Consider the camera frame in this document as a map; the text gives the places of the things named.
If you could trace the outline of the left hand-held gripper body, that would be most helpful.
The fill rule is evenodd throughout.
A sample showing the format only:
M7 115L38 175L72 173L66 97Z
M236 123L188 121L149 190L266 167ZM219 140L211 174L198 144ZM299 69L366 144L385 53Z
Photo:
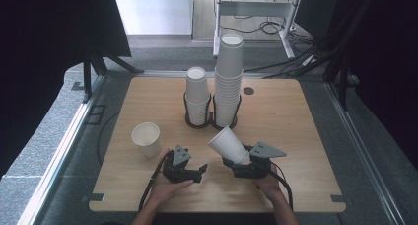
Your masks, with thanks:
M163 167L163 175L172 183L185 181L201 182L201 170L187 170L186 166L191 159L187 149L177 145L168 153Z

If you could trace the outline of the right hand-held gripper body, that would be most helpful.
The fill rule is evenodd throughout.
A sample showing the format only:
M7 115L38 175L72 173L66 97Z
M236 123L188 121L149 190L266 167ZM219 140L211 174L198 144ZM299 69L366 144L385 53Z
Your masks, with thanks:
M271 172L272 158L286 157L287 154L263 142L251 146L249 163L244 165L234 164L233 174L236 178L261 179Z

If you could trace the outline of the white paper cup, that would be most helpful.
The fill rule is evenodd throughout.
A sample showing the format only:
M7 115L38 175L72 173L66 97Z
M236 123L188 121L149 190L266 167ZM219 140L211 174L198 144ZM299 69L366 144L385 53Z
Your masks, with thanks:
M137 125L131 133L133 143L148 158L154 158L160 153L159 138L160 128L153 122L143 122Z
M249 162L249 152L228 126L224 127L209 141L209 146L220 156L234 164L244 165Z

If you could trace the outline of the black wire cup holder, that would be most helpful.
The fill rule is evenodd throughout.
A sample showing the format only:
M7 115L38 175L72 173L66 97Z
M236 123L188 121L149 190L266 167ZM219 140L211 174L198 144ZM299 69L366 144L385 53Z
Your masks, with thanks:
M184 120L186 122L186 124L191 127L191 128L204 128L208 125L211 125L212 127L214 127L217 130L221 130L223 129L223 126L218 124L218 119L216 117L216 110L209 110L209 106L210 103L213 103L214 108L216 108L216 101L212 96L209 96L208 101L205 103L204 105L204 117L202 120L199 121L198 124L196 124L195 121L191 121L191 116L190 116L190 105L189 102L186 99L186 93L183 93L183 103L184 103L184 108L185 108L185 115L184 115Z

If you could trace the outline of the short stack of paper cups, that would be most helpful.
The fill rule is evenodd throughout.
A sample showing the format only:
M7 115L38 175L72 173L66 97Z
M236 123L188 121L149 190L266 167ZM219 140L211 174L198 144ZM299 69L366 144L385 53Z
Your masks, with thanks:
M185 102L189 122L202 125L207 121L210 93L206 71L201 67L191 67L186 73Z

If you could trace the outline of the tall stack of paper cups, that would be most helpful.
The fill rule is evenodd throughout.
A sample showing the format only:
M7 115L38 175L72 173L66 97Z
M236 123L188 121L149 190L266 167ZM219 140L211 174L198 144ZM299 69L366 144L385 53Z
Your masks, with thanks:
M215 123L219 127L232 125L241 96L243 70L243 38L237 34L221 37L215 68Z

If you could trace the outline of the person's left hand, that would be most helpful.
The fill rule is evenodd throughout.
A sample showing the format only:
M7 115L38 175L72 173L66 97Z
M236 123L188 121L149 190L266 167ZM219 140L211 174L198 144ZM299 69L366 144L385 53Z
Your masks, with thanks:
M177 191L194 184L193 180L180 183L172 183L162 173L156 176L148 201L161 206L170 199Z

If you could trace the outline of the person's right hand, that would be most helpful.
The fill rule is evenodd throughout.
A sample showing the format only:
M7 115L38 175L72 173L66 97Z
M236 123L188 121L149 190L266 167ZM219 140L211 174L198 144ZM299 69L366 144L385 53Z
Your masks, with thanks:
M267 175L261 179L254 179L253 182L272 204L283 198L279 183L273 176Z

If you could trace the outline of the dark floor socket plate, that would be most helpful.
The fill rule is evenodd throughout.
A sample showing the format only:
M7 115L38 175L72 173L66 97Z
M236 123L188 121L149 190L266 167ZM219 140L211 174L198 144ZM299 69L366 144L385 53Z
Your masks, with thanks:
M93 105L88 113L86 125L100 125L105 115L105 105Z

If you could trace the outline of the black metal stand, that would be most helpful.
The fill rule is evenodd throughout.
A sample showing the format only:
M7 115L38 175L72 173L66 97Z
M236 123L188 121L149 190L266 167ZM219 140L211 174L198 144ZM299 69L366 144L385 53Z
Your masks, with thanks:
M326 67L322 78L325 82L332 82L339 78L337 83L338 102L340 106L346 111L346 94L348 88L348 60L345 55L340 58L334 58Z
M91 69L94 69L95 72L100 76L106 75L107 67L104 62L105 57L109 58L111 61L131 73L144 73L144 70L132 66L131 64L122 60L120 57L110 54L108 51L93 45L90 41L87 40L85 59L83 62L84 103L86 103L93 95Z

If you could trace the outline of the dark curtain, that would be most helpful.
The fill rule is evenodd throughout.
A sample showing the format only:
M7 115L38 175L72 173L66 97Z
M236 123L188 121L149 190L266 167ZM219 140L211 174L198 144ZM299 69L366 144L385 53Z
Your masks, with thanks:
M116 0L0 0L0 179L93 53L131 55Z
M325 46L359 78L356 93L418 170L418 0L336 0Z

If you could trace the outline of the aluminium floor rail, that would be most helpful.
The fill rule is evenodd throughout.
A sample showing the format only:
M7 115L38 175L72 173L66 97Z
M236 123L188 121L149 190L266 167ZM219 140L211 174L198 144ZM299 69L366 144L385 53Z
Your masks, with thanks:
M16 225L34 225L39 213L42 211L47 198L54 187L58 175L78 137L94 101L98 97L98 90L105 81L104 76L97 76L93 81L93 94L88 100L83 99L74 112L71 121L68 123L60 142L56 145L53 155L48 161L42 175L31 176L31 179L38 179L38 184L32 193L31 198L22 212Z
M324 83L329 93L330 99L342 121L342 124L353 144L353 147L362 163L363 168L371 182L371 185L382 205L382 208L389 220L390 225L406 225L405 220L392 196L381 173L375 165L369 151L366 148L357 127L355 126L350 114L339 103L338 94L331 83Z

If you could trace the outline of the white metal desk frame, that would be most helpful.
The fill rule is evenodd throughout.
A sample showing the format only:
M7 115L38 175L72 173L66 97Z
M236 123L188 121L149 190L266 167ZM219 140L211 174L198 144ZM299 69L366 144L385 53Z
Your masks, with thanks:
M288 3L280 2L252 2L252 1L227 1L214 0L215 30L213 38L213 56L217 57L220 47L220 21L223 16L253 16L253 17L281 17L285 21L284 28L279 31L279 37L289 59L295 57L289 43L288 36L293 25L300 0L292 0Z

